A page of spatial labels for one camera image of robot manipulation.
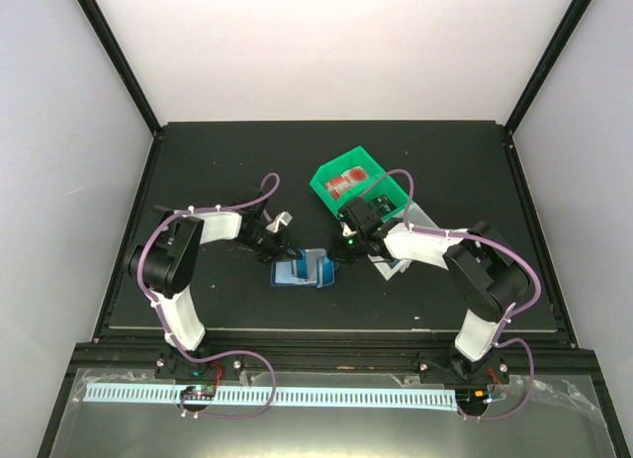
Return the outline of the green bin with black cards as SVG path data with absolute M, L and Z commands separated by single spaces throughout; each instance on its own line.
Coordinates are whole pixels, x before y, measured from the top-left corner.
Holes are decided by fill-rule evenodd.
M 396 206 L 390 214 L 380 216 L 383 222 L 402 213 L 407 204 L 408 191 L 404 190 L 392 176 L 383 178 L 374 176 L 371 183 L 360 193 L 360 197 L 367 203 L 381 195 L 387 196 Z

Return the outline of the single blue card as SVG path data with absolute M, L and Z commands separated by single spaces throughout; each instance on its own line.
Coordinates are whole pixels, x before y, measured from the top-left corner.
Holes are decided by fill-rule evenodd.
M 291 274 L 298 282 L 303 282 L 307 279 L 307 264 L 305 251 L 303 249 L 298 249 L 296 255 L 291 260 Z
M 335 272 L 338 263 L 328 257 L 321 257 L 316 261 L 316 286 L 318 288 L 328 287 L 335 281 Z

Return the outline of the white bin with blue cards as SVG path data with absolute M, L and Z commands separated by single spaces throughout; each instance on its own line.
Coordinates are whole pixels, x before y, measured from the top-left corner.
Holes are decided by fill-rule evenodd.
M 409 208 L 408 219 L 412 224 L 416 226 L 434 228 L 434 229 L 437 228 L 437 224 L 417 203 L 412 203 L 411 207 Z M 396 276 L 399 273 L 405 273 L 411 265 L 411 260 L 400 259 L 401 263 L 399 265 L 399 269 L 391 270 L 385 264 L 385 261 L 391 261 L 391 260 L 384 258 L 382 256 L 372 256 L 372 255 L 368 255 L 367 258 L 371 261 L 373 266 L 376 268 L 376 270 L 382 275 L 382 277 L 386 281 L 391 280 L 394 276 Z

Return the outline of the blue card holder wallet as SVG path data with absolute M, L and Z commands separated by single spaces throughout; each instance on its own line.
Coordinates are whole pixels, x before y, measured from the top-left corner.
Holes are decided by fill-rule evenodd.
M 316 287 L 323 288 L 335 281 L 338 263 L 330 259 L 322 248 L 300 250 L 302 257 L 277 261 L 271 268 L 273 287 Z

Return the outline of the red white card stack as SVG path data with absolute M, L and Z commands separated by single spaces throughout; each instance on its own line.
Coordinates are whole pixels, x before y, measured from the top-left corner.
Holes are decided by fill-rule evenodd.
M 367 179 L 367 172 L 361 166 L 354 166 L 327 180 L 323 187 L 334 200 L 338 200 L 344 193 Z

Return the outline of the green bin with red cards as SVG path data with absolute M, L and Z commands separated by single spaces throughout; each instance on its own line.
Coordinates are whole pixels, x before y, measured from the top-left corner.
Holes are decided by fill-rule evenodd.
M 310 181 L 310 187 L 337 218 L 339 209 L 358 196 L 385 169 L 362 146 L 354 147 L 321 165 Z

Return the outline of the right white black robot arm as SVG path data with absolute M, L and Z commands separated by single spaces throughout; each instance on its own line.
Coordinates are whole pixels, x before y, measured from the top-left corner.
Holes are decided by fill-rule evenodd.
M 499 338 L 518 314 L 541 297 L 542 285 L 531 265 L 502 244 L 486 223 L 472 229 L 440 229 L 390 220 L 365 229 L 343 222 L 328 257 L 353 263 L 369 257 L 382 268 L 392 262 L 420 262 L 448 271 L 461 290 L 466 314 L 446 368 L 462 382 L 486 369 L 486 358 L 500 348 Z

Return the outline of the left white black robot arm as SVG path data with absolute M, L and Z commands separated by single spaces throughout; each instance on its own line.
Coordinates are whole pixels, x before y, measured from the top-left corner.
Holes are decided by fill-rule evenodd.
M 200 247 L 235 240 L 263 263 L 302 258 L 290 241 L 291 214 L 268 218 L 265 208 L 264 201 L 185 210 L 156 206 L 155 231 L 128 254 L 129 275 L 155 310 L 165 341 L 180 350 L 177 365 L 191 378 L 205 376 L 213 363 L 211 351 L 201 346 L 206 329 L 198 318 L 190 287 Z

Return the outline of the black vip card stack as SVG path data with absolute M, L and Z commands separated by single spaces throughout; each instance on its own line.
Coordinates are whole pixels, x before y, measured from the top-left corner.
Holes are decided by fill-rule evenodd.
M 368 205 L 377 212 L 381 217 L 390 214 L 395 209 L 395 204 L 384 195 L 378 196 L 371 200 Z

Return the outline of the blue vip card stack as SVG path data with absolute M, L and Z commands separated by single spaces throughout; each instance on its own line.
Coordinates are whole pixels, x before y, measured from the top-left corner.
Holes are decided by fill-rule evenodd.
M 391 270 L 398 270 L 401 261 L 399 259 L 393 259 L 391 261 L 385 261 L 386 266 Z

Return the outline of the left small circuit board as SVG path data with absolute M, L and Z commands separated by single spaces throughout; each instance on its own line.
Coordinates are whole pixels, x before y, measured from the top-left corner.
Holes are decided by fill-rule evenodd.
M 180 394 L 183 401 L 210 401 L 215 397 L 216 387 L 214 385 L 191 385 L 187 386 Z

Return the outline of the small circuit board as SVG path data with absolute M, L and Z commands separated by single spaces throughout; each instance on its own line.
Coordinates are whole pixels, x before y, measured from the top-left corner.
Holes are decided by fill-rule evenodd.
M 214 385 L 191 385 L 187 386 L 180 394 L 183 401 L 210 401 L 215 397 L 216 387 Z
M 505 398 L 505 390 L 499 386 L 482 389 L 464 389 L 455 391 L 456 401 L 461 405 L 491 404 Z

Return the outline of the right small circuit board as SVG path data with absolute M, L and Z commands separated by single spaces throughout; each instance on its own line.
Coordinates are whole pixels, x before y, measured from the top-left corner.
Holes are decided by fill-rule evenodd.
M 491 404 L 505 398 L 505 390 L 499 386 L 482 389 L 464 389 L 455 391 L 456 401 L 461 405 Z

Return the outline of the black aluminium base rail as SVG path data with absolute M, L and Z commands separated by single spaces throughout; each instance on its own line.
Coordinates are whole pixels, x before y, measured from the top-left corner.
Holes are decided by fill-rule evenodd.
M 523 333 L 538 375 L 587 375 L 597 382 L 603 375 L 596 354 L 581 349 L 558 333 Z M 454 335 L 449 332 L 309 332 L 208 331 L 209 355 L 245 350 L 261 354 L 275 370 L 305 372 L 412 372 L 419 360 L 446 355 Z M 162 336 L 150 330 L 114 330 L 75 345 L 66 370 L 125 368 L 153 370 L 163 347 Z

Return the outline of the left black frame post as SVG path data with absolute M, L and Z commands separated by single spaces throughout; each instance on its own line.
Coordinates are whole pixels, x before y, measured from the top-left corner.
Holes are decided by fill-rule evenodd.
M 110 59 L 119 78 L 134 102 L 149 132 L 156 136 L 161 133 L 162 126 L 152 110 L 136 75 L 121 48 L 118 39 L 111 29 L 97 0 L 76 0 L 95 36 L 99 40 L 106 55 Z

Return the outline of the black frame post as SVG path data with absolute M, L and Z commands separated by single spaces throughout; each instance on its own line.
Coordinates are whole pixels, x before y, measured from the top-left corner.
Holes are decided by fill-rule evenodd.
M 136 75 L 121 48 L 118 39 L 111 29 L 97 0 L 76 0 L 95 36 L 99 40 L 106 55 L 110 59 L 119 78 L 134 102 L 149 132 L 156 136 L 161 133 L 162 126 L 152 110 Z
M 591 2 L 592 0 L 571 0 L 504 124 L 504 129 L 510 136 L 517 132 Z

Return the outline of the right black frame post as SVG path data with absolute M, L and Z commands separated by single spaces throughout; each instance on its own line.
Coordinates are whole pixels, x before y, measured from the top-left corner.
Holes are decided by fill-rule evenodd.
M 504 124 L 504 129 L 510 136 L 517 132 L 591 2 L 592 0 L 571 0 Z

